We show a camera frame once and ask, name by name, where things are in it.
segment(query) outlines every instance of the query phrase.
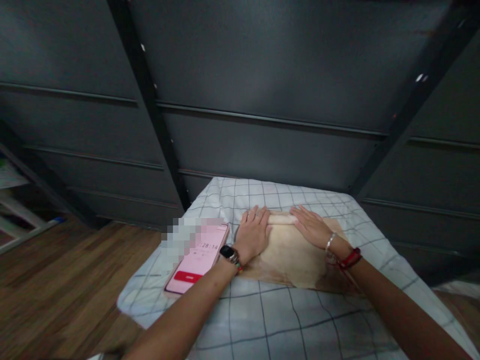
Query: wooden floor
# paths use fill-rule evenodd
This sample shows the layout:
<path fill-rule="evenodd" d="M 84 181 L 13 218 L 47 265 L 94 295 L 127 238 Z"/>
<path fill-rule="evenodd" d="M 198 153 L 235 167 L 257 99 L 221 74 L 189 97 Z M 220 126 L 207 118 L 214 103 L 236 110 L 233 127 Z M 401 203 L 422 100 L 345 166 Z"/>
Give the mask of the wooden floor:
<path fill-rule="evenodd" d="M 161 234 L 74 219 L 0 255 L 0 357 L 86 359 L 128 348 L 142 333 L 117 297 L 160 244 Z M 480 301 L 437 293 L 480 350 Z"/>

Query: pink phone screen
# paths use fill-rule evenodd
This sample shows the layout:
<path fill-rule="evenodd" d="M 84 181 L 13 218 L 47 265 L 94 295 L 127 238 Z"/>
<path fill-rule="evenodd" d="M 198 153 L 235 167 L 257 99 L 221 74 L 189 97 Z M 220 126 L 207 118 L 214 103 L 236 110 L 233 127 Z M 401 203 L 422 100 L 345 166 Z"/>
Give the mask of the pink phone screen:
<path fill-rule="evenodd" d="M 226 239 L 228 225 L 202 225 L 196 234 L 195 248 L 181 261 L 165 290 L 184 294 L 215 264 L 220 248 Z"/>

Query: mattress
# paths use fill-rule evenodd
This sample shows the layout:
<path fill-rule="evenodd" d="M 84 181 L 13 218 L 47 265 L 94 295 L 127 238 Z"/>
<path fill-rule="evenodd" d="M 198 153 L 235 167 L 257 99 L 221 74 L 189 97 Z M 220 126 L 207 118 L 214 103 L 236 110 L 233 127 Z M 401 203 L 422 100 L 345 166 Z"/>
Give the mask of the mattress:
<path fill-rule="evenodd" d="M 452 313 L 392 247 L 349 195 L 253 179 L 214 177 L 187 210 L 195 218 L 223 218 L 231 231 L 255 205 L 289 211 L 303 205 L 334 218 L 382 274 L 411 297 L 474 359 L 480 355 Z M 172 233 L 178 233 L 175 225 Z M 152 253 L 121 292 L 120 311 L 148 328 L 175 300 L 162 294 L 169 275 L 166 242 Z M 236 277 L 221 295 L 189 359 L 407 359 L 368 300 Z"/>

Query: silver bracelet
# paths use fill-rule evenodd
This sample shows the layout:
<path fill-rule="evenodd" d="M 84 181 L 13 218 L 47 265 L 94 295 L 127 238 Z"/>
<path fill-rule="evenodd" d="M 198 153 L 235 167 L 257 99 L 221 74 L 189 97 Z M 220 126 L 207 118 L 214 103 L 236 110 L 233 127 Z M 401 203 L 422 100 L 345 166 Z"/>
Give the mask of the silver bracelet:
<path fill-rule="evenodd" d="M 328 242 L 326 243 L 325 252 L 327 254 L 330 252 L 330 250 L 329 250 L 330 249 L 330 244 L 332 243 L 332 241 L 335 239 L 336 236 L 337 236 L 337 233 L 333 232 L 330 236 L 330 240 L 328 240 Z"/>

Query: hand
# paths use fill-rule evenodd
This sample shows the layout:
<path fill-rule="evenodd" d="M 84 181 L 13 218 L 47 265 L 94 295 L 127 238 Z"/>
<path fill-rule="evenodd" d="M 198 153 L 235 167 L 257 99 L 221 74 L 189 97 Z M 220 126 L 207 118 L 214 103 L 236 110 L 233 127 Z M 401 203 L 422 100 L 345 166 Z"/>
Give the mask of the hand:
<path fill-rule="evenodd" d="M 309 243 L 323 250 L 327 247 L 327 243 L 334 232 L 330 230 L 320 215 L 316 212 L 308 211 L 302 205 L 300 205 L 300 209 L 292 207 L 290 214 L 298 219 L 295 221 L 295 227 Z M 340 236 L 336 236 L 330 245 L 329 251 L 331 251 L 337 259 L 343 260 L 350 255 L 352 249 L 348 241 Z"/>
<path fill-rule="evenodd" d="M 238 251 L 240 263 L 245 265 L 252 258 L 260 254 L 269 243 L 269 234 L 272 226 L 268 225 L 270 211 L 264 206 L 258 213 L 256 205 L 250 212 L 245 211 L 236 233 L 233 248 Z"/>
<path fill-rule="evenodd" d="M 298 219 L 295 221 L 295 227 L 303 237 L 317 248 L 325 249 L 333 231 L 330 230 L 322 217 L 316 212 L 308 211 L 302 205 L 300 205 L 300 209 L 292 207 L 290 214 Z"/>

